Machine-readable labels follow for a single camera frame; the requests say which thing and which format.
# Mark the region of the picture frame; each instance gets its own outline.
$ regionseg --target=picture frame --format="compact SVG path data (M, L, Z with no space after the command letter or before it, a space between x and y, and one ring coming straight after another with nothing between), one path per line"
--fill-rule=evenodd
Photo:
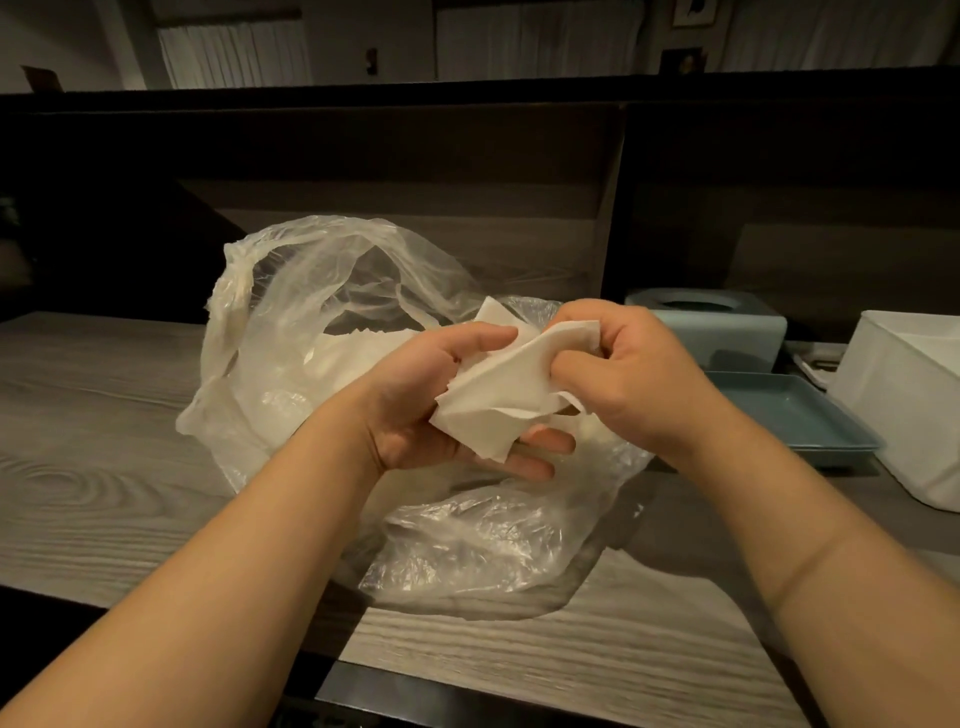
M719 0L676 0L673 10L674 28L702 28L717 19Z

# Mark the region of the white paper towel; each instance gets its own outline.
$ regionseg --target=white paper towel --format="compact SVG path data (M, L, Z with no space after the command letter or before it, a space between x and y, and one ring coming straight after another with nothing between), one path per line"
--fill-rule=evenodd
M480 457L502 463L531 425L571 404L586 410L569 392L550 384L550 363L564 349L597 352L600 323L566 321L541 333L492 298L474 320L516 327L516 340L506 349L465 361L437 397L430 424Z

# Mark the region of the wooden countertop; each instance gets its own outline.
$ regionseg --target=wooden countertop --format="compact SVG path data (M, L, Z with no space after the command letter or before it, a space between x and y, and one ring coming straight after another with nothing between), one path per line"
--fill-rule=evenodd
M0 584L115 603L230 498L174 430L203 328L32 313L0 324ZM960 579L960 516L879 466L836 480ZM408 614L328 593L305 649L646 728L802 726L780 638L729 537L675 473L628 483L558 584Z

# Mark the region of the tissue box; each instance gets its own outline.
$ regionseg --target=tissue box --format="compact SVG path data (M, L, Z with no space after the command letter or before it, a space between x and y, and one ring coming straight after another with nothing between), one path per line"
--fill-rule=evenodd
M648 288L625 303L652 310L714 372L770 372L786 334L786 319L751 293Z

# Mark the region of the clear plastic bag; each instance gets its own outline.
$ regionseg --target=clear plastic bag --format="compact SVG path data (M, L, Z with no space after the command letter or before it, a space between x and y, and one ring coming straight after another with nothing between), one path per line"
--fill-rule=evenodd
M237 491L303 420L416 331L470 320L484 295L451 256L385 220L311 216L225 246L201 386L177 420ZM542 328L555 302L501 301ZM549 483L462 464L387 473L335 578L380 602L513 592L564 571L650 454L595 417Z

